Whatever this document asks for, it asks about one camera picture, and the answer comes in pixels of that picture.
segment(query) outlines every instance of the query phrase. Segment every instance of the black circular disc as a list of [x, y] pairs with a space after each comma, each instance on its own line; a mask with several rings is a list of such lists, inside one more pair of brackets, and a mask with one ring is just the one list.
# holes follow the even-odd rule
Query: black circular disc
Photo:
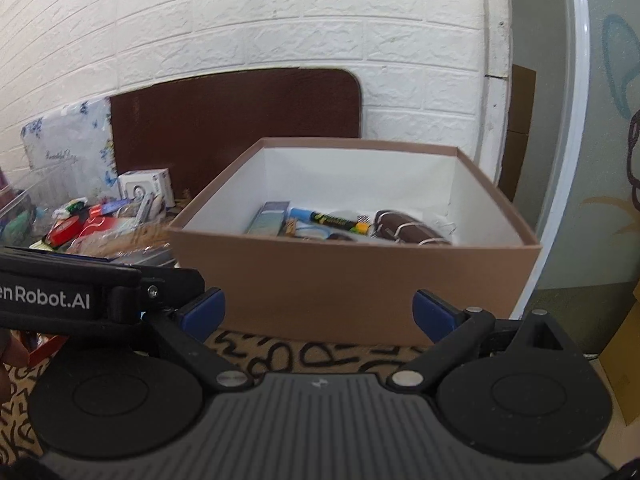
[[98, 349], [55, 360], [29, 400], [34, 431], [63, 454], [114, 459], [170, 441], [202, 406], [198, 381], [168, 361]]
[[444, 378], [437, 402], [466, 443], [525, 462], [590, 449], [611, 418], [609, 394], [591, 365], [554, 350], [523, 349], [462, 365]]

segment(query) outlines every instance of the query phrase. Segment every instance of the brown headboard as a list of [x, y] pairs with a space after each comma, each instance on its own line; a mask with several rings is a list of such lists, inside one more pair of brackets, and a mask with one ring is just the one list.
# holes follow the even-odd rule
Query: brown headboard
[[169, 168], [199, 193], [261, 137], [358, 137], [360, 85], [338, 69], [273, 68], [160, 83], [111, 98], [118, 172]]

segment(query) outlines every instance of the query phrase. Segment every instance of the open box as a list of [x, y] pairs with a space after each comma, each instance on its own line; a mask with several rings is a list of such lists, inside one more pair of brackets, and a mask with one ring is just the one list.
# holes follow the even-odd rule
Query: open box
[[[244, 235], [268, 201], [331, 212], [446, 216], [453, 246]], [[226, 297], [223, 327], [282, 338], [424, 345], [412, 300], [508, 317], [540, 250], [510, 202], [457, 148], [362, 139], [262, 139], [173, 222], [180, 265]]]

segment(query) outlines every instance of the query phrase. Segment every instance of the silver screw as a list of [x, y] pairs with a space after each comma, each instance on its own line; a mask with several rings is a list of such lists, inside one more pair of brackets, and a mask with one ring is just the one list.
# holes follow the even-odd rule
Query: silver screw
[[227, 370], [226, 372], [220, 372], [216, 376], [216, 381], [220, 386], [224, 386], [225, 388], [235, 388], [242, 386], [248, 379], [244, 372]]
[[400, 370], [391, 376], [391, 380], [398, 386], [404, 386], [406, 388], [413, 388], [420, 384], [424, 377], [418, 372], [413, 370]]

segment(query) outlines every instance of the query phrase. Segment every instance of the clear plastic container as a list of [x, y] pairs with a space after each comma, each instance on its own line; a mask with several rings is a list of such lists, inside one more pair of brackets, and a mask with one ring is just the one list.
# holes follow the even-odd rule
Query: clear plastic container
[[49, 232], [54, 209], [78, 197], [72, 165], [30, 171], [0, 190], [0, 246], [29, 247]]

